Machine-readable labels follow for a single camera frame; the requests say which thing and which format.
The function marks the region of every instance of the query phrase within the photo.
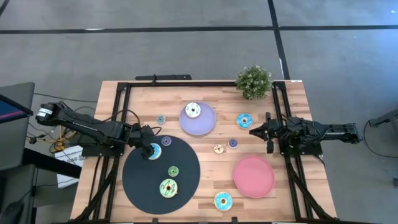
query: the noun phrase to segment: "wooden tabletop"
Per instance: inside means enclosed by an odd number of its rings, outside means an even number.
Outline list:
[[[112,115],[117,84],[117,81],[103,82],[95,113],[96,119],[106,119]],[[311,119],[303,83],[286,81],[286,86],[292,115]],[[151,222],[152,218],[159,218],[160,222],[230,222],[231,217],[237,217],[241,222],[295,220],[285,162],[278,153],[277,141],[274,141],[275,153],[266,154],[266,144],[263,140],[249,135],[248,130],[240,129],[236,125],[236,117],[240,113],[252,116],[254,120],[252,128],[264,122],[266,112],[271,112],[272,118],[275,118],[271,92],[261,100],[245,100],[235,87],[133,87],[130,96],[129,109],[138,114],[142,124],[158,126],[156,117],[160,114],[166,116],[161,134],[176,136],[191,145],[200,161],[201,176],[193,198],[179,210],[165,215],[152,215],[140,211],[129,201],[123,189],[123,165],[133,150],[127,146],[119,163],[112,222]],[[284,111],[282,97],[279,99],[281,110]],[[192,101],[208,103],[216,112],[216,126],[204,137],[198,138],[186,134],[178,122],[181,110]],[[134,115],[127,114],[127,123],[135,122]],[[227,147],[227,141],[231,138],[238,140],[237,149]],[[215,154],[213,151],[215,144],[224,145],[225,152],[221,155]],[[264,157],[274,169],[274,189],[264,198],[244,197],[233,182],[232,171],[235,163],[248,155]],[[335,217],[335,208],[323,164],[313,156],[302,156],[302,160],[309,191],[325,211]],[[96,157],[89,157],[84,163],[71,218],[77,217],[88,205],[96,161]],[[228,192],[232,195],[233,207],[229,211],[220,212],[215,208],[213,201],[218,192]],[[301,214],[304,217],[302,195],[299,190],[297,192]],[[106,192],[103,197],[100,218],[105,214],[107,194]]]

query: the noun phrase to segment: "toy donut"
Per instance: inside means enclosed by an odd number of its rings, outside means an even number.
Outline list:
[[[236,123],[240,128],[247,129],[253,123],[253,119],[248,114],[239,114],[238,118],[236,118]]]
[[[165,198],[174,197],[177,194],[178,186],[177,183],[172,179],[165,179],[160,183],[159,191],[160,194]]]
[[[178,167],[176,167],[176,166],[169,167],[168,173],[169,173],[169,176],[176,177],[178,175]]]
[[[224,152],[224,147],[220,144],[214,146],[214,152],[217,154],[221,154]]]
[[[156,143],[151,143],[151,146],[154,148],[154,154],[150,156],[150,160],[155,160],[157,158],[159,158],[159,156],[162,153],[162,148],[160,147],[160,145],[156,144]]]
[[[162,138],[162,145],[169,146],[169,145],[171,145],[171,143],[172,143],[172,139],[170,137],[164,136]]]
[[[228,141],[228,146],[229,146],[231,149],[236,149],[236,148],[238,147],[238,141],[235,140],[235,139],[230,139],[230,140]]]
[[[200,106],[197,103],[189,103],[185,107],[185,113],[189,118],[197,118],[200,115]]]
[[[232,197],[227,192],[220,192],[214,197],[214,204],[218,210],[226,212],[232,207]]]
[[[159,116],[156,118],[156,122],[157,122],[158,124],[164,124],[164,123],[166,122],[166,117],[165,117],[164,115],[159,115]]]

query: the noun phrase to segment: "green plant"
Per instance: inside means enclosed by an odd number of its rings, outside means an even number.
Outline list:
[[[271,72],[265,68],[255,65],[251,68],[245,67],[238,73],[236,88],[243,91],[243,97],[247,100],[263,98],[271,89]]]

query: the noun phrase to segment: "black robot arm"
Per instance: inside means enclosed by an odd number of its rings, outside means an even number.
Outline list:
[[[93,138],[100,145],[112,147],[123,143],[131,147],[141,147],[145,159],[154,153],[150,144],[155,134],[148,125],[141,127],[139,123],[130,125],[119,121],[100,121],[74,112],[64,102],[42,104],[35,118],[41,125],[62,125]]]
[[[356,124],[321,124],[298,117],[286,117],[280,122],[271,119],[271,114],[266,113],[266,122],[249,134],[257,136],[267,142],[267,152],[273,153],[272,138],[278,138],[282,144],[290,147],[291,154],[301,154],[300,150],[318,144],[324,140],[340,140],[351,144],[362,141]]]

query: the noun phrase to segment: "gray floor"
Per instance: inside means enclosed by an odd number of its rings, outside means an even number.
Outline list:
[[[394,0],[277,0],[275,8],[280,26],[398,24]],[[0,29],[269,26],[269,14],[262,0],[11,0]],[[362,129],[368,119],[398,108],[398,30],[281,35],[291,79],[304,81],[313,119]],[[273,31],[0,35],[0,52],[0,85],[32,81],[36,92],[84,100],[97,99],[103,80],[153,73],[224,79],[256,64],[282,78]],[[35,96],[33,110],[52,100]],[[375,151],[398,156],[388,125],[369,128],[367,137]],[[398,159],[378,157],[364,143],[322,144],[338,216],[396,223]],[[49,154],[45,144],[27,147]],[[39,173],[38,184],[55,181],[55,174]],[[40,189],[37,223],[66,221],[75,189]]]

